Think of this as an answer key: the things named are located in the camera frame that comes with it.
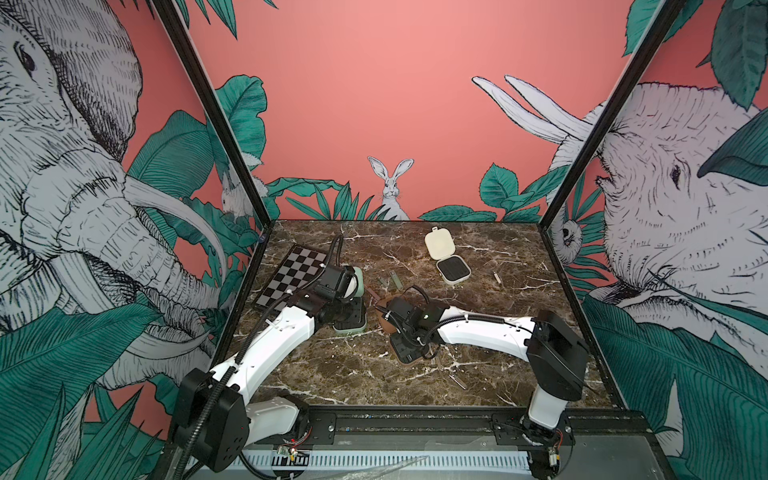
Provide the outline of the brown clipper case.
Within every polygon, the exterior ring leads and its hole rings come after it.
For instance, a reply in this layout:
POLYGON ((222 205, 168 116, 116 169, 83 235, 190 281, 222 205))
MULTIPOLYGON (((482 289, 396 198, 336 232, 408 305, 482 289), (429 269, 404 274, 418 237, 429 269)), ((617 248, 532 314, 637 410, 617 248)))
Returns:
POLYGON ((393 297, 384 306, 375 308, 398 360, 411 364, 423 359, 429 351, 423 339, 426 334, 421 325, 423 310, 403 296, 393 297))

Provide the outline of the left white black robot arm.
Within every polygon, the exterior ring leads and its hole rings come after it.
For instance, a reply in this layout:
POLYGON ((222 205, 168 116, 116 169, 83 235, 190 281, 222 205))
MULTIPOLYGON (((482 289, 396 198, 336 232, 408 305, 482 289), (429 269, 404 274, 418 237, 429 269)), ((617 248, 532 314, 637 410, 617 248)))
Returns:
POLYGON ((252 398, 264 380, 323 325, 365 320, 362 271, 325 264, 303 287, 276 300, 281 311, 261 331, 252 331, 233 357, 207 371, 193 369, 179 387, 170 442, 179 450, 169 479, 185 479, 197 466, 226 469, 244 448, 293 430, 301 408, 286 398, 252 398))

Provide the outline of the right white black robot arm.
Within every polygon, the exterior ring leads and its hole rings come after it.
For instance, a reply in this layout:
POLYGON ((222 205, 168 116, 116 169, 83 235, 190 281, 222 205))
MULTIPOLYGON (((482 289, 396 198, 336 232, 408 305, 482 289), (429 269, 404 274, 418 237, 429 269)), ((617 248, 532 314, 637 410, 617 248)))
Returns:
POLYGON ((403 296, 376 310, 392 325, 390 344, 410 364, 432 357, 442 345, 494 350, 526 361, 537 386, 522 424, 554 432, 571 402, 582 399, 589 351, 558 315, 543 309, 533 317, 505 317, 467 311, 425 297, 422 306, 403 296))

